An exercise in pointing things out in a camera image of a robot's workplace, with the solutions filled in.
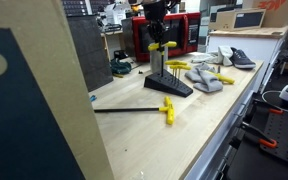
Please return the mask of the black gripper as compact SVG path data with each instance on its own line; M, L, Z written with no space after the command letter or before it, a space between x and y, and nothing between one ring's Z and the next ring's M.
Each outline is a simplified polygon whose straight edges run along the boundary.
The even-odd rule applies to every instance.
M168 9L167 0L144 0L143 8L145 19L149 22L147 29L155 42L165 42L166 29L164 17Z

